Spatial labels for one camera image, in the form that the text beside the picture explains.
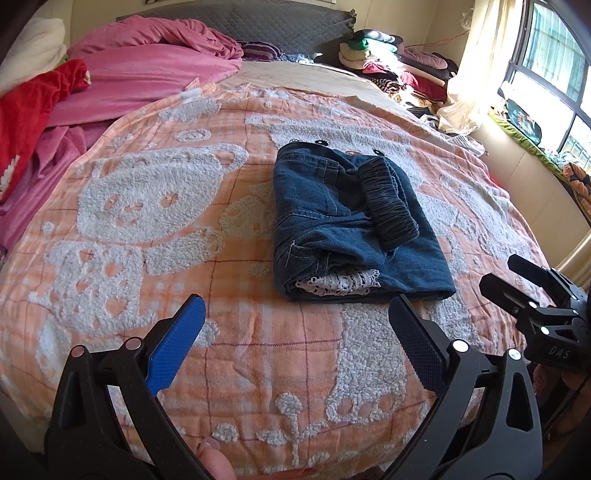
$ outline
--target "white pillow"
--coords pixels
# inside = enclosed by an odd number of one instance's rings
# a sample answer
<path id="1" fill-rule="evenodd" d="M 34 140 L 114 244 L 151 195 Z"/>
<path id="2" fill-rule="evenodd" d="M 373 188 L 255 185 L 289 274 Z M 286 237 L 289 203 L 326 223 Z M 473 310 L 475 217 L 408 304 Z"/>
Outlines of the white pillow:
<path id="1" fill-rule="evenodd" d="M 66 54 L 61 18 L 32 18 L 0 65 L 0 98 L 22 82 L 56 68 Z"/>

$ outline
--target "blue gripper pad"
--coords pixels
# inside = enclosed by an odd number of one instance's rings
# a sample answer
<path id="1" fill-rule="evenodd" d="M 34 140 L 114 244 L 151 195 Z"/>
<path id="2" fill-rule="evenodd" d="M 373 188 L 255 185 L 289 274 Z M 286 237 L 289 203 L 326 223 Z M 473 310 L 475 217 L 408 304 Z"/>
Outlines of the blue gripper pad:
<path id="1" fill-rule="evenodd" d="M 436 323 L 421 319 L 403 296 L 392 299 L 388 318 L 423 388 L 438 396 L 443 394 L 449 361 L 445 350 L 449 339 L 445 333 Z"/>
<path id="2" fill-rule="evenodd" d="M 205 302 L 201 297 L 193 295 L 174 315 L 174 324 L 160 340 L 148 361 L 146 385 L 153 397 L 172 384 L 205 324 L 205 314 Z"/>

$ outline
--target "fingernail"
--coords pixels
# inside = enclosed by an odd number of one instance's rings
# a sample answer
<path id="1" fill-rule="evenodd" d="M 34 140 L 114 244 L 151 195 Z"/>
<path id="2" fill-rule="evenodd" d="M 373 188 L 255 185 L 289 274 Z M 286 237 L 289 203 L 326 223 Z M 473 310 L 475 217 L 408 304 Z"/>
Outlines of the fingernail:
<path id="1" fill-rule="evenodd" d="M 220 444 L 217 442 L 216 439 L 212 439 L 211 437 L 207 437 L 201 442 L 201 445 L 199 445 L 199 448 L 197 448 L 196 455 L 199 457 L 206 448 L 213 448 L 214 450 L 219 451 Z"/>

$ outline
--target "window frame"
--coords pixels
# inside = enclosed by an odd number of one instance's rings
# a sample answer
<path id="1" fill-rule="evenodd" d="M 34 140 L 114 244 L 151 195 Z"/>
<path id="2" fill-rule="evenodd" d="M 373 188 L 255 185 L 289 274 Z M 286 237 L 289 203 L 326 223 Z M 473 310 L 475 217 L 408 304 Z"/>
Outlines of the window frame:
<path id="1" fill-rule="evenodd" d="M 583 121 L 583 123 L 585 123 L 589 128 L 591 128 L 591 116 L 586 114 L 581 108 L 581 105 L 583 103 L 583 96 L 586 90 L 585 87 L 587 86 L 590 59 L 587 58 L 587 56 L 585 56 L 585 66 L 583 70 L 583 86 L 581 88 L 581 91 L 579 92 L 579 98 L 577 100 L 573 100 L 571 97 L 566 95 L 566 93 L 562 92 L 561 90 L 558 90 L 548 80 L 541 77 L 537 73 L 534 73 L 532 70 L 525 68 L 522 64 L 525 59 L 527 44 L 530 40 L 531 24 L 534 16 L 534 4 L 539 4 L 543 7 L 550 8 L 556 15 L 558 15 L 558 17 L 560 18 L 564 26 L 566 26 L 566 28 L 573 36 L 577 44 L 580 44 L 574 32 L 570 29 L 570 27 L 566 24 L 566 22 L 562 19 L 558 12 L 552 7 L 550 2 L 544 0 L 524 0 L 524 7 L 521 16 L 521 26 L 519 28 L 517 44 L 515 46 L 515 50 L 513 52 L 511 61 L 509 62 L 507 73 L 505 75 L 505 80 L 511 83 L 513 81 L 515 72 L 520 72 L 532 79 L 533 81 L 535 81 L 536 83 L 538 83 L 539 85 L 541 85 L 542 87 L 544 87 L 545 89 L 547 89 L 553 95 L 557 96 L 566 106 L 568 106 L 573 111 L 573 116 L 570 119 L 570 125 L 566 130 L 562 141 L 560 142 L 560 146 L 558 147 L 558 152 L 560 152 L 564 148 L 564 145 L 569 138 L 570 132 L 573 129 L 574 120 L 577 117 L 579 117 Z"/>

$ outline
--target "screw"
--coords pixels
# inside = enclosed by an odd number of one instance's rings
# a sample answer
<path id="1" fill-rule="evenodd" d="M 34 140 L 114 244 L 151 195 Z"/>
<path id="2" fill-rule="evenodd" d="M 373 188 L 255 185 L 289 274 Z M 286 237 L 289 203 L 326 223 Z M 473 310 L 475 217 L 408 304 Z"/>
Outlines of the screw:
<path id="1" fill-rule="evenodd" d="M 76 345 L 71 351 L 70 355 L 74 358 L 78 358 L 84 354 L 84 347 L 82 345 Z"/>
<path id="2" fill-rule="evenodd" d="M 464 340 L 454 340 L 454 342 L 452 343 L 452 347 L 455 351 L 458 352 L 468 351 L 468 344 Z"/>
<path id="3" fill-rule="evenodd" d="M 125 342 L 125 348 L 127 348 L 127 350 L 137 350 L 141 346 L 142 346 L 141 338 L 132 337 Z"/>
<path id="4" fill-rule="evenodd" d="M 521 353 L 515 348 L 509 348 L 509 356 L 513 360 L 521 360 Z"/>

